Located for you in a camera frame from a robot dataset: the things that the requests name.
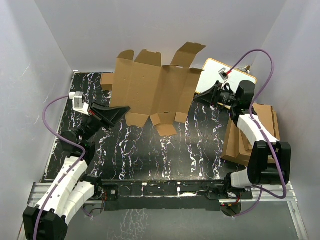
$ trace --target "marble tabletop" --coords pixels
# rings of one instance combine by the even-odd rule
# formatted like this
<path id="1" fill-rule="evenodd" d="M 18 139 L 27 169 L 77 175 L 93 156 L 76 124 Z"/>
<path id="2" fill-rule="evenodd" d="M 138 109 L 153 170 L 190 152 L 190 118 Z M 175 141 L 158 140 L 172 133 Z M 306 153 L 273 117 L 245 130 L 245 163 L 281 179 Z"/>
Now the marble tabletop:
<path id="1" fill-rule="evenodd" d="M 85 101 L 109 105 L 112 92 L 102 91 L 101 73 L 76 73 L 71 92 L 84 92 Z M 104 180 L 219 180 L 243 166 L 220 159 L 229 114 L 192 103 L 186 123 L 174 123 L 177 134 L 159 136 L 150 119 L 141 127 L 122 119 L 111 131 L 93 137 L 96 154 L 86 171 Z M 59 133 L 78 127 L 82 116 L 68 100 Z M 42 181 L 53 180 L 67 153 L 56 140 Z"/>

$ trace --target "white wall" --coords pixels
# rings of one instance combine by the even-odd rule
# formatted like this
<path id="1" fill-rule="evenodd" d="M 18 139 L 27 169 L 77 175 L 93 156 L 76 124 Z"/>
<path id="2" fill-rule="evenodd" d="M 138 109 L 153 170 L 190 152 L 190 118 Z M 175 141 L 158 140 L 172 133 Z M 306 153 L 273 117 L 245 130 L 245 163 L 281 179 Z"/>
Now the white wall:
<path id="1" fill-rule="evenodd" d="M 233 64 L 259 48 L 285 0 L 35 0 L 73 70 L 108 71 L 117 55 L 146 48 L 161 52 L 163 64 L 187 41 L 207 47 L 207 58 Z M 251 64 L 255 55 L 246 59 Z"/>
<path id="2" fill-rule="evenodd" d="M 307 233 L 320 238 L 320 1 L 289 0 L 263 49 L 275 62 L 273 78 L 259 102 L 278 112 L 280 137 L 292 147 L 291 181 Z M 260 54 L 252 73 L 258 88 L 270 63 Z"/>
<path id="3" fill-rule="evenodd" d="M 18 237 L 33 182 L 43 173 L 53 136 L 42 110 L 66 95 L 71 68 L 33 0 L 0 0 L 0 238 Z M 56 129 L 64 102 L 49 110 Z"/>

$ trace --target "brown cardboard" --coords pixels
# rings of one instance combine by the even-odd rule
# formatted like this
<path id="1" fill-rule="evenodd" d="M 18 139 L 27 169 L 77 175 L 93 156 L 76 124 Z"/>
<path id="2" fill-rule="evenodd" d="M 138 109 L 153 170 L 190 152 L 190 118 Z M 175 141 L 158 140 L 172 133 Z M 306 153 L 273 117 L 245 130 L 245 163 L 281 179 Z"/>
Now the brown cardboard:
<path id="1" fill-rule="evenodd" d="M 115 74 L 113 72 L 107 72 L 107 73 L 101 74 L 100 85 L 103 91 L 112 90 L 112 85 L 114 84 L 114 75 Z"/>
<path id="2" fill-rule="evenodd" d="M 202 69 L 189 68 L 204 45 L 187 42 L 171 65 L 161 64 L 161 53 L 121 52 L 116 59 L 110 107 L 129 106 L 129 126 L 143 127 L 148 117 L 161 136 L 177 134 L 174 122 L 185 123 Z"/>
<path id="3" fill-rule="evenodd" d="M 280 140 L 277 114 L 273 110 L 272 106 L 254 104 L 253 107 L 264 127 L 270 132 L 270 134 Z M 250 145 L 247 137 L 230 119 L 225 134 L 221 158 L 248 166 L 251 153 L 252 146 Z M 274 163 L 274 160 L 270 157 L 268 159 L 268 163 Z"/>

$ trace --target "black marble table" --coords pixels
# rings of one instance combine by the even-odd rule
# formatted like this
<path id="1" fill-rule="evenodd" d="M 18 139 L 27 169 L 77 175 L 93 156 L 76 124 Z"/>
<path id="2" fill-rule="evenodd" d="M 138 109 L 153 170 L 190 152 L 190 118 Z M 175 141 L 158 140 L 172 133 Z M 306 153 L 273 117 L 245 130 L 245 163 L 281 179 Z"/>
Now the black marble table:
<path id="1" fill-rule="evenodd" d="M 101 73 L 76 73 L 71 92 L 84 92 L 85 101 L 108 105 L 111 91 L 102 91 Z M 92 140 L 96 155 L 86 171 L 104 180 L 218 180 L 244 169 L 221 160 L 229 115 L 216 108 L 192 103 L 187 122 L 174 123 L 177 134 L 159 136 L 149 119 L 141 127 L 128 127 L 122 119 L 112 131 L 101 129 Z M 82 116 L 68 100 L 59 133 L 79 126 Z M 57 140 L 42 181 L 53 180 L 67 153 Z"/>

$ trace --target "whiteboard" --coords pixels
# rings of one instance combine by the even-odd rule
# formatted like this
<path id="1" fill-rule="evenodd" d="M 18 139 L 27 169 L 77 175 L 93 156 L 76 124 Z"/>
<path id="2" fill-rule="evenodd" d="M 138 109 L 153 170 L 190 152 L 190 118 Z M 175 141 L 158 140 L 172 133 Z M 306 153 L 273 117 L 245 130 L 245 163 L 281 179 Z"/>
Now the whiteboard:
<path id="1" fill-rule="evenodd" d="M 200 94 L 209 90 L 214 86 L 216 81 L 223 83 L 224 81 L 219 75 L 219 71 L 223 68 L 225 68 L 226 71 L 229 71 L 231 67 L 212 58 L 208 58 L 202 67 L 204 71 L 201 73 L 195 92 Z M 257 83 L 257 79 L 254 76 L 237 69 L 234 69 L 228 76 L 229 79 L 227 83 L 230 84 L 230 88 L 233 92 L 237 91 L 239 83 L 242 80 L 249 80 L 255 84 Z"/>

